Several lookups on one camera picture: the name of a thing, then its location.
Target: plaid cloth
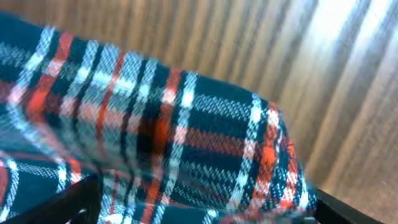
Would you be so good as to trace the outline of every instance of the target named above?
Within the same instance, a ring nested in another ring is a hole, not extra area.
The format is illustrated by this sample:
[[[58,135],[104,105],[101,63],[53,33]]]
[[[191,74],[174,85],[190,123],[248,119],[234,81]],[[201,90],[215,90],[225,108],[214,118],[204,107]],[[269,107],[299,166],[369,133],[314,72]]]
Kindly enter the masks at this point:
[[[294,217],[316,196],[275,104],[0,14],[0,220],[90,174],[99,223]]]

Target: wooden surface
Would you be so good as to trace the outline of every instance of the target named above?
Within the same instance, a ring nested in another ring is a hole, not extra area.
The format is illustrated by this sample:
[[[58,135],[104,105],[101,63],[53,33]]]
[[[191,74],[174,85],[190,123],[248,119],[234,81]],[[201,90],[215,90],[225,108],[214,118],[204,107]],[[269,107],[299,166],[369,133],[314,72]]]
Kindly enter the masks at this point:
[[[0,7],[275,101],[311,182],[380,221],[398,220],[398,1],[2,0]]]

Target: garment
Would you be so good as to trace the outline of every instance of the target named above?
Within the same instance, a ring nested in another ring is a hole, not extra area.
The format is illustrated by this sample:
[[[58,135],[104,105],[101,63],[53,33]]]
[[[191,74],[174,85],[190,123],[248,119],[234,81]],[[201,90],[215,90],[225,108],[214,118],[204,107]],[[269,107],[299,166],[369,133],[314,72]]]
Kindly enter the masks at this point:
[[[255,93],[0,14],[0,220],[103,174],[99,223],[228,223],[315,208]]]

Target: tartan scarf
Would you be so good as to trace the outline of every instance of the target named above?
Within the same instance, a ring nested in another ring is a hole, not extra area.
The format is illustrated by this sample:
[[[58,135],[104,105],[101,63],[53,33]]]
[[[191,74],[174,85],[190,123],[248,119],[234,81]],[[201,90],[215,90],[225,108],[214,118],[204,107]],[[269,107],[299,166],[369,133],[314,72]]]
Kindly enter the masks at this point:
[[[275,104],[0,13],[0,221],[102,173],[99,223],[231,223],[316,206]]]

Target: plaid fabric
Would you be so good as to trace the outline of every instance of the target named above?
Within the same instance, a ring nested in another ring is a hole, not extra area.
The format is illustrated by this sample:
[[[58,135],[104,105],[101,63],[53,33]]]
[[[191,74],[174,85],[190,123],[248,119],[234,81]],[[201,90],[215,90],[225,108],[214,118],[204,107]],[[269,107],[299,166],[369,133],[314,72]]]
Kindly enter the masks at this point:
[[[103,174],[99,223],[231,223],[316,199],[275,104],[0,14],[0,220]]]

